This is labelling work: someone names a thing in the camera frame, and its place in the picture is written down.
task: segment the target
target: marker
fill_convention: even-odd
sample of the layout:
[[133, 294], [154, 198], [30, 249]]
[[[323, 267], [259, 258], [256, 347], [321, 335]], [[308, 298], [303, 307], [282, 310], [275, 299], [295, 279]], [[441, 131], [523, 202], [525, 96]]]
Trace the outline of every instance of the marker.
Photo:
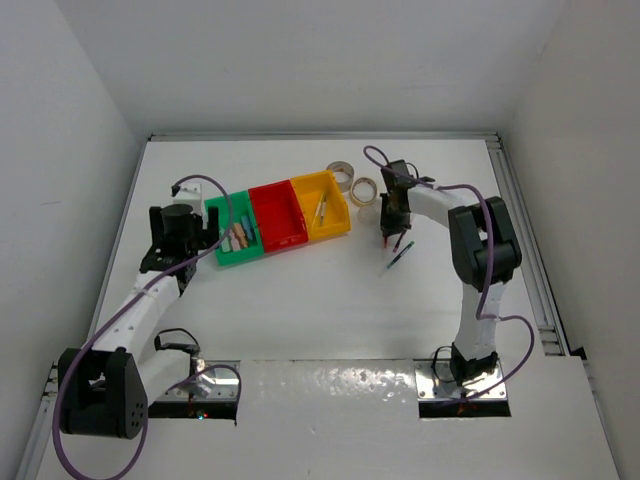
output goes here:
[[398, 241], [396, 242], [396, 244], [393, 247], [393, 253], [396, 253], [398, 251], [398, 248], [400, 248], [400, 243], [402, 242], [402, 239], [404, 238], [404, 235], [407, 233], [407, 231], [405, 230], [404, 232], [402, 232], [400, 234], [400, 238], [398, 238]]
[[389, 262], [389, 264], [388, 264], [386, 267], [384, 267], [384, 270], [382, 270], [381, 275], [382, 275], [384, 272], [386, 272], [387, 270], [389, 270], [391, 267], [393, 267], [393, 266], [398, 262], [398, 260], [400, 260], [400, 259], [402, 258], [402, 256], [403, 256], [405, 253], [407, 253], [407, 251], [408, 251], [411, 247], [413, 247], [413, 244], [414, 244], [414, 241], [413, 241], [413, 240], [411, 240], [411, 241], [409, 242], [409, 244], [408, 244], [406, 247], [404, 247], [404, 248], [400, 251], [400, 253], [399, 253], [398, 255], [396, 255], [396, 256], [395, 256], [395, 258]]

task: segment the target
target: plastic bin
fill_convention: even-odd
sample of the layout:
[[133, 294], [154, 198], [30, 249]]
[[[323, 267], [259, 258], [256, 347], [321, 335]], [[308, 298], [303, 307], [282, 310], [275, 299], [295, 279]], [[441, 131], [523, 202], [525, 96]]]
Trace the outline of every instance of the plastic bin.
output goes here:
[[[292, 178], [291, 184], [302, 208], [310, 240], [320, 240], [351, 230], [349, 207], [330, 170]], [[320, 225], [320, 217], [315, 215], [323, 194], [326, 194], [327, 207]]]
[[[251, 201], [249, 199], [249, 192], [246, 190], [243, 192], [232, 193], [231, 203], [233, 205], [233, 221], [234, 223], [242, 223], [241, 218], [243, 215], [249, 217], [249, 222], [253, 227], [254, 237], [253, 240], [249, 240], [249, 246], [238, 250], [237, 252], [223, 252], [221, 247], [216, 249], [216, 258], [220, 266], [232, 265], [234, 263], [244, 262], [252, 258], [264, 255], [264, 248], [262, 246], [262, 238], [260, 236], [260, 230], [257, 228], [256, 216], [251, 207]], [[229, 222], [229, 209], [227, 208], [227, 202], [224, 197], [210, 198], [204, 202], [205, 210], [209, 207], [218, 207], [218, 217], [220, 222], [220, 228], [226, 229]]]
[[265, 252], [302, 245], [309, 240], [302, 210], [289, 180], [250, 188], [249, 198]]

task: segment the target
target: white table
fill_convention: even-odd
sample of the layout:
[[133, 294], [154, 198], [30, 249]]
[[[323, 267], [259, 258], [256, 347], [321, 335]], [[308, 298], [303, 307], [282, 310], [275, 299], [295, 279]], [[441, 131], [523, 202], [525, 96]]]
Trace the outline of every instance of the white table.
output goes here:
[[[381, 188], [379, 171], [362, 156], [367, 143], [412, 161], [439, 183], [499, 194], [483, 140], [150, 142], [98, 323], [130, 290], [150, 245], [148, 208], [170, 202], [175, 180], [204, 173], [234, 192], [344, 160]], [[218, 195], [203, 188], [205, 198]], [[377, 223], [361, 223], [348, 203], [348, 235], [224, 269], [213, 256], [200, 261], [162, 326], [192, 331], [207, 358], [242, 360], [238, 427], [154, 420], [130, 478], [615, 478], [580, 361], [545, 357], [539, 344], [508, 384], [513, 417], [418, 419], [411, 363], [385, 359], [425, 358], [455, 336], [461, 285], [448, 232], [414, 217], [406, 237], [414, 248], [379, 277], [392, 254], [381, 248]], [[520, 270], [502, 312], [534, 320]], [[527, 344], [522, 325], [499, 326], [506, 370]], [[65, 444], [72, 460], [97, 476], [115, 473], [134, 449], [82, 437]], [[50, 444], [38, 478], [65, 478]]]

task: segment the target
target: cable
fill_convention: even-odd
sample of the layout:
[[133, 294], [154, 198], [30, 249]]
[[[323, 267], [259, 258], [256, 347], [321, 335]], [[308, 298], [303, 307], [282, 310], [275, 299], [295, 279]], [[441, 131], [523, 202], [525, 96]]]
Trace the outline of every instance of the cable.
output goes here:
[[416, 172], [416, 178], [420, 178], [420, 174], [418, 173], [418, 168], [411, 162], [405, 162], [407, 165], [411, 165]]
[[433, 376], [436, 377], [440, 382], [442, 383], [453, 383], [455, 382], [455, 379], [452, 380], [444, 380], [442, 378], [440, 378], [440, 375], [438, 375], [438, 372], [436, 371], [436, 363], [438, 362], [438, 354], [444, 350], [445, 348], [451, 348], [449, 345], [443, 345], [442, 347], [438, 347], [436, 348], [435, 353], [433, 354], [433, 360], [431, 361], [431, 371], [433, 372]]
[[520, 316], [520, 315], [509, 315], [507, 317], [499, 317], [496, 315], [491, 315], [491, 314], [483, 314], [482, 310], [484, 309], [484, 305], [487, 302], [487, 295], [489, 294], [489, 287], [491, 287], [491, 280], [493, 279], [493, 262], [495, 260], [495, 254], [494, 254], [494, 239], [493, 239], [493, 225], [491, 222], [491, 214], [489, 213], [489, 207], [487, 206], [487, 202], [484, 199], [484, 197], [482, 196], [482, 193], [480, 193], [480, 190], [478, 190], [476, 187], [474, 187], [473, 185], [469, 185], [467, 183], [460, 183], [460, 184], [456, 184], [456, 185], [445, 185], [445, 186], [438, 186], [436, 187], [435, 185], [432, 185], [428, 182], [425, 182], [424, 180], [421, 180], [420, 178], [413, 178], [409, 175], [405, 175], [403, 173], [399, 173], [391, 168], [389, 168], [388, 166], [385, 166], [383, 164], [381, 164], [380, 162], [378, 162], [375, 158], [373, 158], [370, 154], [369, 154], [369, 150], [373, 150], [375, 152], [377, 152], [379, 155], [382, 156], [382, 158], [384, 158], [387, 162], [387, 164], [389, 163], [389, 160], [386, 156], [386, 154], [380, 150], [378, 147], [376, 147], [375, 145], [366, 145], [363, 149], [362, 149], [362, 153], [364, 154], [364, 156], [374, 165], [376, 165], [377, 167], [379, 167], [380, 169], [389, 172], [397, 177], [401, 177], [407, 180], [411, 180], [413, 182], [415, 182], [418, 185], [422, 185], [423, 187], [427, 187], [427, 188], [431, 188], [432, 190], [441, 190], [441, 191], [447, 191], [447, 190], [460, 190], [460, 189], [465, 189], [465, 190], [470, 190], [471, 192], [473, 192], [473, 194], [476, 196], [476, 198], [478, 199], [478, 202], [480, 203], [480, 208], [482, 209], [482, 215], [484, 217], [484, 223], [486, 225], [486, 230], [487, 230], [487, 273], [484, 277], [484, 286], [482, 288], [482, 293], [480, 294], [480, 301], [478, 302], [478, 308], [476, 309], [476, 320], [498, 320], [498, 321], [502, 321], [502, 322], [508, 322], [510, 320], [521, 320], [524, 322], [524, 324], [526, 325], [527, 329], [529, 330], [529, 348], [527, 350], [527, 353], [524, 355], [524, 357], [522, 358], [522, 360], [513, 368], [513, 370], [511, 370], [508, 374], [506, 374], [504, 377], [502, 377], [502, 379], [497, 382], [495, 385], [492, 385], [491, 387], [485, 388], [484, 390], [480, 391], [480, 392], [476, 392], [468, 397], [464, 397], [461, 398], [459, 400], [452, 400], [451, 402], [443, 402], [443, 406], [444, 405], [451, 405], [451, 404], [456, 404], [456, 403], [464, 403], [467, 402], [469, 400], [472, 400], [474, 398], [477, 397], [481, 397], [482, 395], [484, 395], [485, 393], [493, 390], [494, 388], [502, 385], [503, 383], [505, 383], [507, 380], [509, 380], [511, 377], [513, 377], [517, 372], [520, 371], [520, 369], [524, 366], [525, 363], [527, 363], [527, 361], [529, 360], [529, 357], [531, 356], [531, 352], [533, 352], [533, 348], [535, 346], [535, 333], [533, 331], [533, 327], [531, 326], [531, 323], [524, 317]]
[[191, 340], [193, 340], [193, 343], [195, 343], [197, 346], [200, 346], [200, 343], [198, 342], [198, 339], [196, 337], [194, 337], [193, 334], [189, 330], [187, 330], [186, 328], [180, 328], [180, 327], [165, 328], [164, 330], [160, 330], [158, 332], [158, 334], [156, 335], [156, 338], [159, 338], [160, 335], [162, 335], [163, 333], [171, 333], [171, 332], [182, 332], [186, 336], [191, 338]]
[[[199, 175], [199, 174], [189, 175], [189, 176], [186, 176], [186, 177], [181, 178], [180, 180], [178, 180], [172, 187], [177, 187], [180, 184], [182, 184], [182, 183], [184, 183], [184, 182], [186, 182], [188, 180], [192, 180], [192, 179], [206, 180], [206, 181], [212, 183], [213, 185], [215, 185], [218, 188], [218, 190], [220, 190], [220, 193], [222, 193], [222, 196], [224, 197], [225, 201], [227, 202], [227, 208], [229, 209], [229, 218], [230, 219], [233, 218], [233, 204], [231, 203], [231, 198], [229, 197], [229, 194], [226, 192], [224, 187], [222, 185], [220, 185], [220, 183], [218, 183], [213, 178], [208, 177], [206, 175]], [[53, 447], [54, 447], [54, 449], [56, 451], [56, 455], [58, 456], [58, 460], [60, 461], [60, 464], [67, 471], [67, 473], [69, 475], [71, 475], [73, 478], [75, 478], [76, 480], [95, 480], [95, 479], [93, 479], [91, 477], [85, 476], [84, 474], [82, 474], [82, 472], [78, 471], [71, 464], [71, 462], [69, 461], [69, 458], [67, 457], [67, 455], [66, 455], [66, 453], [64, 451], [64, 447], [62, 446], [62, 438], [61, 438], [61, 435], [60, 435], [60, 417], [62, 415], [62, 403], [63, 403], [64, 395], [66, 394], [67, 389], [69, 388], [69, 382], [71, 380], [71, 377], [73, 377], [74, 373], [78, 369], [78, 365], [80, 364], [80, 362], [82, 361], [84, 356], [89, 352], [89, 350], [91, 350], [91, 347], [93, 347], [93, 345], [96, 343], [96, 341], [107, 330], [109, 330], [113, 326], [113, 324], [116, 323], [125, 313], [127, 313], [129, 311], [129, 309], [131, 309], [131, 307], [133, 307], [133, 305], [135, 305], [138, 300], [140, 300], [142, 298], [142, 296], [144, 295], [145, 291], [149, 290], [156, 283], [158, 283], [161, 279], [171, 275], [174, 272], [177, 272], [178, 270], [180, 270], [180, 269], [182, 269], [182, 268], [184, 268], [186, 266], [189, 266], [191, 264], [196, 263], [201, 258], [203, 258], [203, 257], [209, 255], [211, 252], [213, 252], [216, 248], [218, 248], [220, 243], [225, 238], [227, 238], [229, 236], [229, 233], [231, 232], [231, 226], [232, 226], [232, 222], [230, 221], [229, 224], [227, 225], [227, 228], [225, 229], [223, 234], [220, 236], [218, 241], [216, 243], [214, 243], [211, 247], [207, 248], [206, 250], [204, 250], [203, 252], [199, 253], [195, 257], [192, 257], [192, 258], [190, 258], [188, 260], [185, 260], [184, 262], [179, 263], [178, 265], [174, 265], [173, 267], [168, 268], [164, 272], [160, 272], [156, 277], [151, 279], [149, 281], [149, 283], [147, 283], [142, 288], [142, 290], [140, 292], [138, 292], [131, 300], [129, 300], [91, 338], [89, 338], [89, 340], [87, 340], [87, 342], [83, 345], [83, 347], [80, 349], [80, 351], [75, 356], [75, 358], [71, 361], [71, 364], [69, 365], [67, 373], [65, 374], [64, 378], [62, 379], [62, 383], [60, 384], [60, 388], [58, 389], [58, 396], [57, 396], [57, 399], [56, 399], [55, 407], [53, 409], [53, 422], [52, 422], [52, 426], [51, 426], [51, 436], [52, 436], [52, 439], [53, 439]], [[129, 471], [133, 468], [133, 466], [138, 461], [138, 458], [140, 457], [140, 454], [142, 453], [142, 449], [144, 447], [144, 442], [145, 442], [145, 440], [147, 438], [147, 426], [148, 426], [148, 423], [149, 423], [148, 418], [145, 416], [145, 418], [143, 419], [143, 424], [142, 424], [142, 432], [140, 434], [140, 443], [138, 443], [138, 448], [136, 449], [136, 451], [133, 454], [133, 457], [131, 458], [129, 463], [124, 467], [124, 469], [120, 473], [117, 473], [116, 475], [114, 475], [112, 477], [109, 477], [107, 479], [104, 479], [104, 480], [119, 480], [122, 477], [124, 477], [127, 473], [129, 473]]]

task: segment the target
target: pen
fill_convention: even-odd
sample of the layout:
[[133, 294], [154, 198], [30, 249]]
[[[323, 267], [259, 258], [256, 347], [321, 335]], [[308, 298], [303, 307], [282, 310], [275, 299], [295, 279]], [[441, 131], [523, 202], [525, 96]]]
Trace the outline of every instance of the pen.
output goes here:
[[395, 258], [394, 258], [393, 260], [391, 260], [391, 261], [389, 262], [389, 264], [384, 268], [384, 270], [382, 271], [382, 273], [386, 272], [386, 271], [387, 271], [387, 270], [389, 270], [391, 267], [393, 267], [393, 266], [398, 262], [398, 260], [400, 260], [400, 259], [402, 258], [402, 256], [403, 256], [405, 253], [407, 253], [407, 251], [408, 251], [411, 247], [413, 247], [413, 244], [414, 244], [414, 241], [413, 241], [413, 240], [411, 240], [411, 241], [409, 242], [409, 244], [408, 244], [406, 247], [404, 247], [404, 248], [400, 251], [400, 253], [399, 253], [398, 255], [396, 255], [396, 256], [395, 256]]

